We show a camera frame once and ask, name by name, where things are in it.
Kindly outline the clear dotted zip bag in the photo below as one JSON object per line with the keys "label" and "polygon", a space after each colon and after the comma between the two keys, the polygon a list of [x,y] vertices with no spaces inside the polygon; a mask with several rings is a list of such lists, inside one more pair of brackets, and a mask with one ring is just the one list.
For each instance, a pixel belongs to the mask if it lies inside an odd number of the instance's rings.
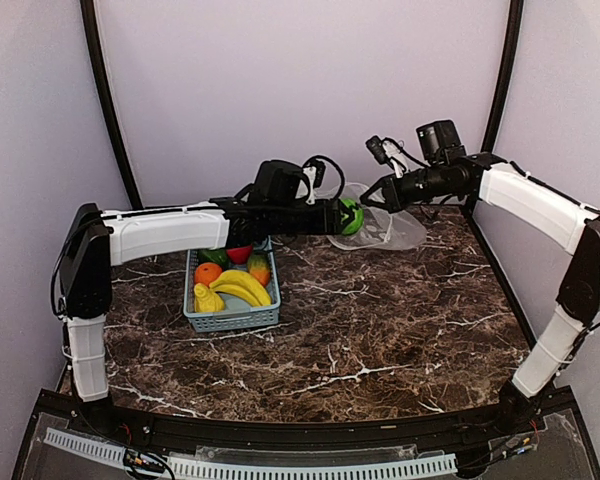
{"label": "clear dotted zip bag", "polygon": [[426,228],[411,214],[401,211],[389,214],[384,210],[361,206],[362,227],[352,235],[328,236],[335,247],[344,251],[378,249],[405,251],[426,240]]}

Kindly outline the green toy watermelon ball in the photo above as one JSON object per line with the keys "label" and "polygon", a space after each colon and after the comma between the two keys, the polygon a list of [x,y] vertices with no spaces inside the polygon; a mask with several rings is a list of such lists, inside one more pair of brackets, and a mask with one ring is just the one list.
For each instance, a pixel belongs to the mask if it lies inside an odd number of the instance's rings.
{"label": "green toy watermelon ball", "polygon": [[362,207],[352,198],[341,198],[341,234],[351,236],[356,234],[364,224],[364,212]]}

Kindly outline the blue perforated plastic basket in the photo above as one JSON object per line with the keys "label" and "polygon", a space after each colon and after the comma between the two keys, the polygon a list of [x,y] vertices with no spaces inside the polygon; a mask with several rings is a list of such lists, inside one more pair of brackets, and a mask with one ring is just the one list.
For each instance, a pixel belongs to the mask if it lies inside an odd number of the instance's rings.
{"label": "blue perforated plastic basket", "polygon": [[279,322],[281,294],[278,282],[278,272],[273,250],[272,238],[257,244],[254,252],[264,254],[271,269],[271,279],[266,290],[272,304],[266,307],[252,307],[243,299],[231,294],[220,293],[225,303],[225,309],[213,313],[197,313],[194,310],[194,272],[199,259],[196,250],[187,252],[183,314],[198,333],[221,332],[251,328],[262,328],[276,325]]}

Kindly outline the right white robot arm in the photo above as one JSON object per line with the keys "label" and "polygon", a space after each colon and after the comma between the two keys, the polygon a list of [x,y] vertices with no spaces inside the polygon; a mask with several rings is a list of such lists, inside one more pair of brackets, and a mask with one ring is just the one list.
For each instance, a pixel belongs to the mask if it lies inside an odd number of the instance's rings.
{"label": "right white robot arm", "polygon": [[397,213],[446,197],[474,201],[534,230],[569,261],[551,318],[509,382],[517,395],[491,410],[491,426],[510,434],[529,416],[525,399],[540,394],[600,328],[600,208],[548,185],[514,161],[486,151],[467,152],[450,120],[422,125],[416,136],[423,159],[415,170],[406,167],[411,156],[396,140],[378,136],[367,140],[376,162],[392,172],[362,194],[363,204]]}

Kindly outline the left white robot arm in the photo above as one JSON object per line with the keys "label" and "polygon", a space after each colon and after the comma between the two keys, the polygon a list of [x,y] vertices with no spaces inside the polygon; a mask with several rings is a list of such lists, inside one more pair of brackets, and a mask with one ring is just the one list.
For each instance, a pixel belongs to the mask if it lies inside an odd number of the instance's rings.
{"label": "left white robot arm", "polygon": [[260,164],[256,178],[232,196],[194,204],[103,210],[81,205],[67,232],[50,280],[53,315],[63,324],[64,354],[72,387],[84,402],[81,417],[100,436],[121,427],[110,406],[105,325],[115,276],[150,259],[191,250],[260,244],[273,236],[336,235],[355,215],[336,191],[316,195],[325,156],[302,165],[283,160]]}

